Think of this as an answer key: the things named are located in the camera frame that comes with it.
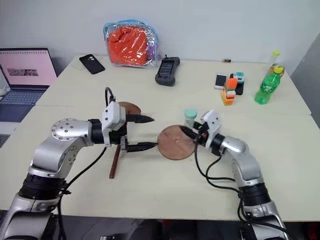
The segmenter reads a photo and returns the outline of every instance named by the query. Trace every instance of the orange cloth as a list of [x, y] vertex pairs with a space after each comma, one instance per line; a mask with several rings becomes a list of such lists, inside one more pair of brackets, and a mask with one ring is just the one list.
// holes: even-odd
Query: orange cloth
[[107, 39], [112, 63], [142, 66], [147, 61], [145, 30], [136, 26], [122, 26]]

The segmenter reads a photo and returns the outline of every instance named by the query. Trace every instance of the wooden disc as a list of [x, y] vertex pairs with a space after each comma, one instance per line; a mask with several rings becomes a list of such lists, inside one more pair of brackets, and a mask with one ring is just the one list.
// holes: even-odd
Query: wooden disc
[[168, 126], [160, 132], [158, 139], [159, 152], [171, 160], [182, 160], [189, 157], [195, 150], [193, 140], [184, 134], [180, 125]]
[[118, 103], [121, 107], [125, 108], [125, 114], [137, 114], [137, 115], [141, 114], [140, 108], [131, 102], [120, 101]]

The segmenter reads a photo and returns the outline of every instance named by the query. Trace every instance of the soda bottle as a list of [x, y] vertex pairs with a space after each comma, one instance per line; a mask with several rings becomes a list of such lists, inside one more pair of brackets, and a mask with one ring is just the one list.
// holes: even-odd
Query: soda bottle
[[254, 100], [258, 104], [266, 104], [269, 102], [272, 93], [280, 84], [281, 73], [284, 68], [277, 65], [273, 68], [273, 72], [269, 73], [260, 85], [259, 91], [256, 93]]

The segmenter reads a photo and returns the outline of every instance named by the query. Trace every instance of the white wall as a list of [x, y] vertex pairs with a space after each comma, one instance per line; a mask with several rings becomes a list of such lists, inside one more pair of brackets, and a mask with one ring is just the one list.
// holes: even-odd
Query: white wall
[[320, 31], [319, 0], [0, 0], [0, 47], [48, 47], [58, 68], [77, 53], [106, 54], [105, 23], [138, 19], [161, 50], [193, 60], [267, 62], [291, 74]]

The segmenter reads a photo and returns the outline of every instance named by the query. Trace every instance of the small plastic bottle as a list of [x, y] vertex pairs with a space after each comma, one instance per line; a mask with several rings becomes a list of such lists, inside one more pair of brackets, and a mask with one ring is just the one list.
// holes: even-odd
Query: small plastic bottle
[[276, 62], [277, 60], [277, 57], [280, 55], [280, 52], [278, 50], [273, 50], [272, 51], [272, 56], [269, 60], [269, 62], [267, 63], [267, 66], [266, 66], [266, 71], [265, 71], [265, 74], [264, 75], [267, 75], [268, 72], [270, 71], [270, 67], [272, 67], [272, 65]]
[[269, 73], [260, 85], [259, 91], [256, 93], [254, 100], [258, 104], [266, 104], [269, 102], [272, 93], [280, 84], [280, 74], [284, 71], [282, 66], [275, 66], [273, 72]]
[[197, 111], [195, 109], [186, 109], [184, 111], [184, 125], [190, 129], [194, 128]]

